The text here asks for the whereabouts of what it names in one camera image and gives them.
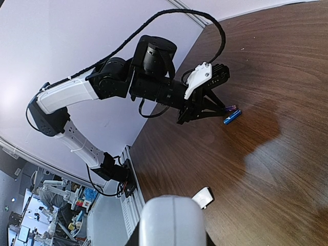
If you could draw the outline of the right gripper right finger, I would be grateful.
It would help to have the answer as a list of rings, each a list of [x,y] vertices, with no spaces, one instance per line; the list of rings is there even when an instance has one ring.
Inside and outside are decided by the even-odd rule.
[[[216,246],[216,244],[214,243],[208,232],[206,232],[206,242],[207,242],[206,246]]]

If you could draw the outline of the white remote control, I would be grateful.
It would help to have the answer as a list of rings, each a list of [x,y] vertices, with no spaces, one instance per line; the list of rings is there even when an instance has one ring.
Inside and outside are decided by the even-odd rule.
[[[143,207],[139,245],[206,245],[200,206],[189,197],[159,196]]]

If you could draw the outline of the blue AAA battery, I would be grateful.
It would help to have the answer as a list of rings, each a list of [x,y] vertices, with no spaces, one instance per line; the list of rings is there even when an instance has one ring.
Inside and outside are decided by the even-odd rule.
[[[235,112],[233,112],[230,116],[228,116],[227,118],[225,118],[223,120],[223,123],[225,125],[230,124],[232,121],[234,121],[236,118],[238,118],[240,115],[242,114],[241,110],[236,110]]]

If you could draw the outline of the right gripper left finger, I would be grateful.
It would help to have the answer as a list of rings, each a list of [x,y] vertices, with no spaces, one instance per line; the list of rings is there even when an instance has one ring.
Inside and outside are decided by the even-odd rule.
[[[127,246],[139,246],[139,225],[137,225],[127,241]]]

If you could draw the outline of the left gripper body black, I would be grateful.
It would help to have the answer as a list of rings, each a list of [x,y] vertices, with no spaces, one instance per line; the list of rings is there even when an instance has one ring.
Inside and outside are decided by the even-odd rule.
[[[163,87],[163,104],[177,109],[177,120],[200,119],[201,99],[194,99],[193,95],[185,99],[187,87],[176,80]]]

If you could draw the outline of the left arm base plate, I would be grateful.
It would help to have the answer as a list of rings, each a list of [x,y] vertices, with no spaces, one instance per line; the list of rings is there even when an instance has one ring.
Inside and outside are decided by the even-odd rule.
[[[99,190],[96,184],[92,181],[90,170],[100,176],[105,181],[116,181],[118,186],[116,193],[106,194]],[[125,195],[125,198],[131,196],[134,190],[137,187],[136,179],[132,170],[132,164],[129,159],[126,159],[124,164],[120,162],[119,156],[111,156],[107,152],[105,153],[104,161],[100,164],[100,167],[97,169],[90,169],[87,165],[87,172],[89,181],[92,187],[101,195],[105,197],[122,197]]]

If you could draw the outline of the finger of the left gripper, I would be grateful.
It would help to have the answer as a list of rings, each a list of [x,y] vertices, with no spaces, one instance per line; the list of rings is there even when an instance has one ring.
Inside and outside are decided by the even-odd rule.
[[[183,125],[185,122],[193,120],[224,116],[228,111],[221,107],[196,107],[188,106],[178,112],[177,124]]]
[[[212,89],[201,88],[202,105],[206,109],[224,109],[225,104],[216,96]]]

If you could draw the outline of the white battery cover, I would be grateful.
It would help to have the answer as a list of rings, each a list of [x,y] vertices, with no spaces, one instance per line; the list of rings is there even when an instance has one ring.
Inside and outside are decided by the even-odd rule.
[[[215,200],[215,197],[210,187],[204,187],[192,197],[192,200],[195,201],[201,209],[205,210]]]

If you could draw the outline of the purple AAA battery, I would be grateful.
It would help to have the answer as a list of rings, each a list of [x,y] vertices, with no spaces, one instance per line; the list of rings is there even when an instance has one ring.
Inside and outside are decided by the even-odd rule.
[[[238,110],[238,107],[237,107],[236,105],[232,105],[232,106],[225,107],[224,110],[225,110],[226,112],[233,112],[233,111]]]

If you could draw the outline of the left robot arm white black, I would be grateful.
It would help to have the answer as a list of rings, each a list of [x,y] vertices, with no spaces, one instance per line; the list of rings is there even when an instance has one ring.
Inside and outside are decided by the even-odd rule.
[[[213,89],[228,81],[228,67],[202,63],[181,83],[175,80],[176,50],[176,45],[167,39],[144,35],[129,60],[108,58],[83,78],[57,86],[45,84],[28,104],[37,129],[60,139],[102,179],[126,181],[129,170],[117,165],[113,156],[83,136],[71,120],[68,106],[87,100],[130,96],[177,109],[179,124],[225,115],[226,107]]]

